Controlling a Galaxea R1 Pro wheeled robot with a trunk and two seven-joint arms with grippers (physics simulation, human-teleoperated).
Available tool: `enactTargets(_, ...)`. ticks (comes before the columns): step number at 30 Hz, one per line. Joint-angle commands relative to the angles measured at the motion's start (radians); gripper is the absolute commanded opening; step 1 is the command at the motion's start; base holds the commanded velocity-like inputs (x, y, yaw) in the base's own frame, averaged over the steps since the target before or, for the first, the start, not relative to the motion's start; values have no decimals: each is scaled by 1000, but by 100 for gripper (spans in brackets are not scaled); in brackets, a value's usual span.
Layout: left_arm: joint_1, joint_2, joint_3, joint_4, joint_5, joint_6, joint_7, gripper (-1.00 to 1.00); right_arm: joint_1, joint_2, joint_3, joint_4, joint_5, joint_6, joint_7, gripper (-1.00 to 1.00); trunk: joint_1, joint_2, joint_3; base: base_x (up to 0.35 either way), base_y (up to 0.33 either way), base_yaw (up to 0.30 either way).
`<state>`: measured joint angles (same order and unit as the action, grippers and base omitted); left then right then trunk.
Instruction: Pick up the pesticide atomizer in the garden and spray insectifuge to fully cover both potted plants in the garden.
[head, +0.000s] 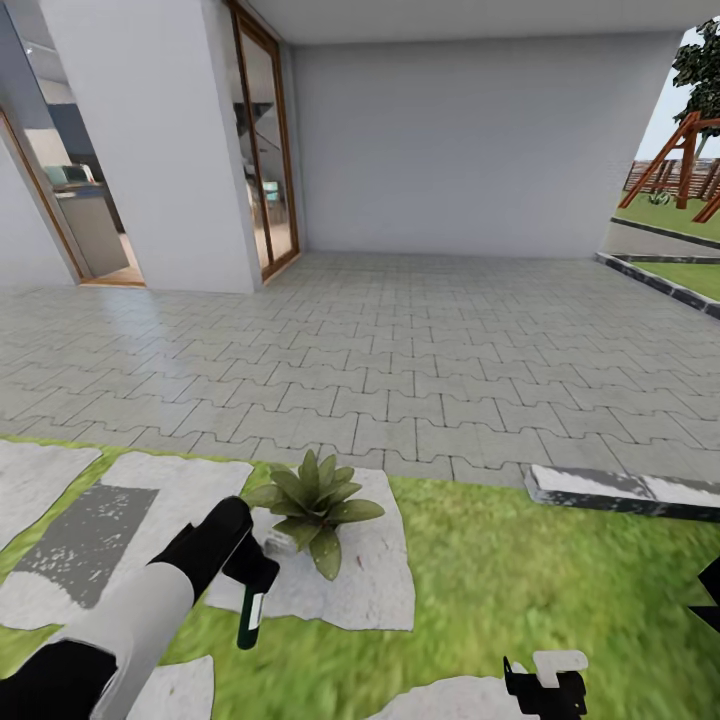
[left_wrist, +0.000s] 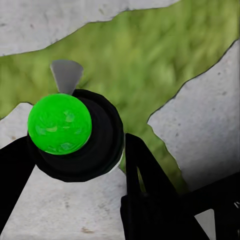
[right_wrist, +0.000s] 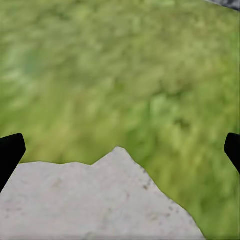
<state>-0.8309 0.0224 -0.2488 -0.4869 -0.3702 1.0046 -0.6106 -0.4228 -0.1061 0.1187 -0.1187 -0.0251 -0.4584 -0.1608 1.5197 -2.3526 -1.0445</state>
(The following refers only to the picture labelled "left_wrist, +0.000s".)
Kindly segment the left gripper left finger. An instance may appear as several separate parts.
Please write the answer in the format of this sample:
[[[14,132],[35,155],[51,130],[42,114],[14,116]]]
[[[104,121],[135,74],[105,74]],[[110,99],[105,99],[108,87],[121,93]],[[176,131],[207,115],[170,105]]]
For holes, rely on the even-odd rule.
[[[27,136],[0,149],[0,235],[35,165]]]

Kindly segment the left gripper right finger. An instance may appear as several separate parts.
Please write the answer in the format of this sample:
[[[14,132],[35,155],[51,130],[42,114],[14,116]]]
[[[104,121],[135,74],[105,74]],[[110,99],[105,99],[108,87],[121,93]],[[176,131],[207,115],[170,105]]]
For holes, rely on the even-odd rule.
[[[210,240],[145,142],[125,134],[129,240]],[[156,223],[145,220],[139,168]]]

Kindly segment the insectifuge atomizer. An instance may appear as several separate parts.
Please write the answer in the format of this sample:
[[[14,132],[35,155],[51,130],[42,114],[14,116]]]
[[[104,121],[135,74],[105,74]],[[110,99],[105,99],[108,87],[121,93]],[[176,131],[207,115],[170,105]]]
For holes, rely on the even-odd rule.
[[[75,89],[80,63],[54,60],[59,93],[39,100],[28,116],[27,145],[38,168],[66,183],[86,182],[121,163],[126,134],[117,108],[103,95]]]

